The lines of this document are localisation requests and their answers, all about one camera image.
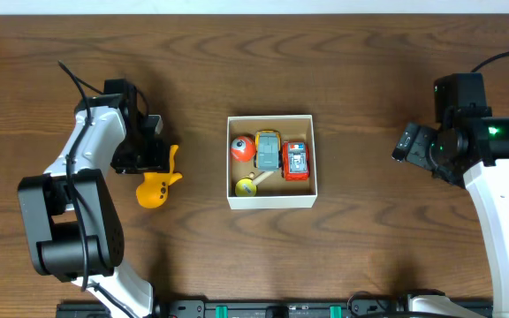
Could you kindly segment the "orange rubber toy animal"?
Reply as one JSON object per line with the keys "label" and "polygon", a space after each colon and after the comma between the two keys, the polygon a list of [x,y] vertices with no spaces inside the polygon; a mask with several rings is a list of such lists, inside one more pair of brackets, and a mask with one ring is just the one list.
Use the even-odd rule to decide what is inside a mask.
{"label": "orange rubber toy animal", "polygon": [[180,172],[175,172],[175,155],[178,145],[172,145],[169,153],[169,169],[167,172],[144,172],[143,182],[136,189],[136,197],[144,208],[159,208],[168,198],[169,187],[183,178]]}

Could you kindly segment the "orange red toy ball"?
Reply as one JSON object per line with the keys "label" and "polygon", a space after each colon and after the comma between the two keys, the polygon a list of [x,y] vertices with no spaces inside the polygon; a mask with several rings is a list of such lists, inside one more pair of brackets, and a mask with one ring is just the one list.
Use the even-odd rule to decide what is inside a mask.
{"label": "orange red toy ball", "polygon": [[256,154],[255,142],[248,136],[239,136],[232,141],[232,158],[241,163],[249,162]]}

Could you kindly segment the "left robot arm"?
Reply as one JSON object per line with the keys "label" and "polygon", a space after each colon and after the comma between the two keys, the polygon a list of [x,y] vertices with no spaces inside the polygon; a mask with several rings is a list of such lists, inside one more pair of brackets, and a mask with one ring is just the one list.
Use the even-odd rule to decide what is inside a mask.
{"label": "left robot arm", "polygon": [[140,112],[142,92],[107,79],[82,96],[61,154],[41,175],[18,185],[19,207],[35,271],[91,292],[113,317],[165,317],[155,288],[125,261],[125,238],[106,185],[117,174],[168,173],[172,147],[161,116]]}

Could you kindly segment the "yellow grey toy dump truck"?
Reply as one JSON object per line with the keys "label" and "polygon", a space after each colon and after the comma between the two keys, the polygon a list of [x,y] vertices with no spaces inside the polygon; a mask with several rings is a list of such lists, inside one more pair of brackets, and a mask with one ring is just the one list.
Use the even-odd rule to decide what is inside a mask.
{"label": "yellow grey toy dump truck", "polygon": [[281,168],[281,137],[278,131],[261,130],[255,134],[254,167],[259,171],[277,171]]}

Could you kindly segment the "white yellow pellet drum toy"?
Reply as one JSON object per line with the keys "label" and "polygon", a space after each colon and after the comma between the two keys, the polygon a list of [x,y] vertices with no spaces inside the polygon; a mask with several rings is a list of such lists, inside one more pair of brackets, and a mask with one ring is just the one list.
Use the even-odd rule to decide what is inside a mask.
{"label": "white yellow pellet drum toy", "polygon": [[238,197],[254,197],[257,194],[258,185],[270,177],[273,171],[265,171],[259,175],[251,172],[248,176],[240,179],[235,186],[235,195]]}

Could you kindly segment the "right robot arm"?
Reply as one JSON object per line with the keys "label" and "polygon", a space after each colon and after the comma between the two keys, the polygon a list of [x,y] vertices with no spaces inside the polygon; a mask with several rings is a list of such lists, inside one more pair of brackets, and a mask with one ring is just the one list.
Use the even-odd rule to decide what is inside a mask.
{"label": "right robot arm", "polygon": [[480,73],[434,83],[438,128],[409,123],[392,157],[468,191],[490,266],[495,317],[509,317],[509,117],[495,117]]}

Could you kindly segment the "red toy fire truck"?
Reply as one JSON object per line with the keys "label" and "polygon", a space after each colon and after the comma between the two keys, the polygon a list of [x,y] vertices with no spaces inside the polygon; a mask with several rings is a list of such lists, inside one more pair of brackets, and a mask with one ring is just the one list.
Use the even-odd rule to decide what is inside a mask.
{"label": "red toy fire truck", "polygon": [[303,141],[286,141],[282,146],[283,178],[305,181],[309,178],[308,147]]}

